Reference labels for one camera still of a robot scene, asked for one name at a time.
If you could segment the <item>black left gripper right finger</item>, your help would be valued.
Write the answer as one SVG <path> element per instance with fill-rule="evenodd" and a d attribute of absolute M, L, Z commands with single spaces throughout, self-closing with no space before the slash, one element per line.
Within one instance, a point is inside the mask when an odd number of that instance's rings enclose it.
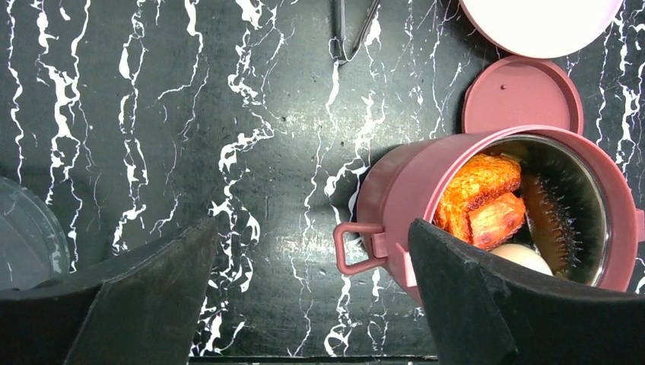
<path fill-rule="evenodd" d="M 644 298 L 551 277 L 417 219 L 408 247 L 442 364 L 642 364 Z"/>

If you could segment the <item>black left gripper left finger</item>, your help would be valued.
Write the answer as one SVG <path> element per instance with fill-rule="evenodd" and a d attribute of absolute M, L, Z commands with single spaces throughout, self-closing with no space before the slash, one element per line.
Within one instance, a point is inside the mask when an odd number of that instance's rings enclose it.
<path fill-rule="evenodd" d="M 185 364 L 218 246 L 204 218 L 27 290 L 1 292 L 3 364 Z"/>

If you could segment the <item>red steel lunch bowl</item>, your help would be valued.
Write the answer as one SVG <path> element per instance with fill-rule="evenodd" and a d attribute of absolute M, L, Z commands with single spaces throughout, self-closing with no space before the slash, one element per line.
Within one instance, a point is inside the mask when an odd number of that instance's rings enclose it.
<path fill-rule="evenodd" d="M 421 301 L 408 250 L 416 218 L 431 221 L 450 179 L 476 153 L 506 141 L 538 141 L 572 153 L 593 177 L 604 199 L 608 244 L 598 287 L 625 291 L 644 240 L 644 212 L 637 209 L 624 176 L 598 146 L 577 133 L 547 125 L 459 134 L 394 148 L 367 174 L 357 198 L 356 222 L 333 231 L 336 262 L 344 275 L 383 266 L 416 302 Z"/>

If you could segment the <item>orange fried food piece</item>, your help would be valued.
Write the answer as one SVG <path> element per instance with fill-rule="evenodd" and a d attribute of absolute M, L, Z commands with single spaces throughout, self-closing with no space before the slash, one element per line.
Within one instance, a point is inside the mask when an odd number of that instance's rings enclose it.
<path fill-rule="evenodd" d="M 503 194 L 468 213 L 469 242 L 490 251 L 504 244 L 525 222 L 524 201 L 512 192 Z"/>

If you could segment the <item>clear round lid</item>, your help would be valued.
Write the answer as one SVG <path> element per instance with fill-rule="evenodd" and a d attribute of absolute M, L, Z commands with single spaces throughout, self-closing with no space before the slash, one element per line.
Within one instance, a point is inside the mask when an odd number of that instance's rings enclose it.
<path fill-rule="evenodd" d="M 1 289 L 29 290 L 70 273 L 59 220 L 29 189 L 1 178 Z"/>

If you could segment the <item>dark red round lid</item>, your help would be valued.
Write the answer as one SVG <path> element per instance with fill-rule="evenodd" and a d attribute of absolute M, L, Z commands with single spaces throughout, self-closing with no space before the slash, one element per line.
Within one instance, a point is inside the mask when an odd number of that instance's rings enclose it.
<path fill-rule="evenodd" d="M 464 95 L 462 132 L 547 125 L 583 134 L 583 104 L 564 70 L 550 61 L 508 56 L 489 65 Z"/>

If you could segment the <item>orange shrimp piece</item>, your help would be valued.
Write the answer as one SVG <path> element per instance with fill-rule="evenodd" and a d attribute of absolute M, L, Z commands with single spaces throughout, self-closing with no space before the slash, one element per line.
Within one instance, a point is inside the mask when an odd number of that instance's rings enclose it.
<path fill-rule="evenodd" d="M 517 161 L 506 156 L 476 154 L 448 183 L 434 213 L 434 224 L 471 244 L 468 213 L 503 194 L 514 194 L 520 178 Z"/>

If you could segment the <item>white boiled egg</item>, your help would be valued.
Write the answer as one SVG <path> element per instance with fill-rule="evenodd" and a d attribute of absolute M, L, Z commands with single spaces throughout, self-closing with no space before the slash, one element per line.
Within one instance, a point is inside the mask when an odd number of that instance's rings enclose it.
<path fill-rule="evenodd" d="M 544 275 L 553 275 L 548 263 L 529 247 L 515 243 L 506 243 L 491 250 L 491 254 Z"/>

